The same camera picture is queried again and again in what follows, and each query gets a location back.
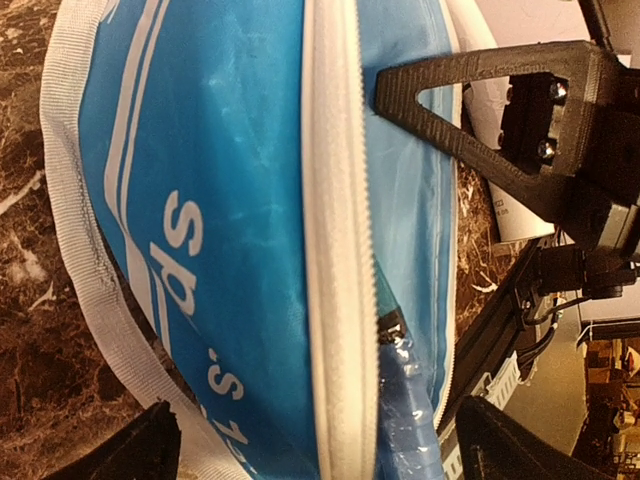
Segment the metal bolt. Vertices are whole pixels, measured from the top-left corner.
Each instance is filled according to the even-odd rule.
[[[567,98],[567,86],[562,82],[553,82],[551,84],[551,88],[549,89],[549,93],[551,94],[551,100],[554,102],[560,103],[564,102],[564,99]]]
[[[556,146],[549,140],[542,140],[538,144],[538,156],[543,160],[551,160],[556,155]]]

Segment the light blue fabric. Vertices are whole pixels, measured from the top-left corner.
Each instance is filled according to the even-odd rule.
[[[303,2],[114,5],[99,27],[79,119],[98,222],[247,471],[317,478],[300,172]],[[448,51],[436,0],[385,5],[359,3],[369,92],[378,67]],[[418,29],[419,18],[429,23]],[[433,102],[449,112],[450,91]],[[367,140],[376,252],[434,365],[437,392],[450,163],[370,111]]]

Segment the blue pouch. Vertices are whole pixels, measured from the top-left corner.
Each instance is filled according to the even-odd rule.
[[[63,1],[41,110],[65,265],[125,386],[177,405],[202,478],[372,477],[374,251],[441,416],[455,170],[370,102],[377,71],[449,33],[438,0]],[[456,114],[452,88],[421,102]],[[97,225],[204,418],[131,327]]]

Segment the white piping edge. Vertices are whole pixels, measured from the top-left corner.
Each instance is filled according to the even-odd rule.
[[[302,175],[318,460],[323,479],[366,479],[375,466],[378,344],[356,2],[308,1],[304,18]]]
[[[107,0],[63,0],[45,59],[40,120],[45,172],[62,259],[87,325],[119,380],[147,407],[171,403],[181,461],[200,479],[249,478],[198,408],[171,380],[137,328],[100,239],[80,159],[78,115]]]
[[[460,51],[460,45],[458,43],[458,36],[456,29],[453,25],[453,19],[451,18],[451,12],[447,6],[446,0],[440,0],[440,8],[442,9],[442,15],[449,33],[449,41],[451,43],[452,53]],[[462,113],[462,85],[453,86],[453,102],[452,102],[452,118],[453,124],[456,127],[460,127],[461,113]],[[445,363],[447,365],[447,378],[444,385],[444,390],[440,395],[440,403],[436,407],[433,416],[433,423],[437,429],[440,426],[444,411],[449,401],[449,395],[451,394],[451,385],[453,383],[453,374],[455,369],[455,349],[456,349],[456,286],[457,286],[457,271],[458,271],[458,161],[452,158],[451,168],[453,173],[453,193],[451,202],[452,211],[454,215],[453,232],[451,235],[451,262],[452,266],[449,267],[448,274],[448,302],[447,302],[447,352],[445,354]]]

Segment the marble countertop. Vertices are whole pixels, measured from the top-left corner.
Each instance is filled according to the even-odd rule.
[[[59,1],[0,0],[0,480],[41,478],[141,412],[83,320],[47,196],[38,96]],[[518,247],[497,253],[485,182],[459,172],[460,334]]]

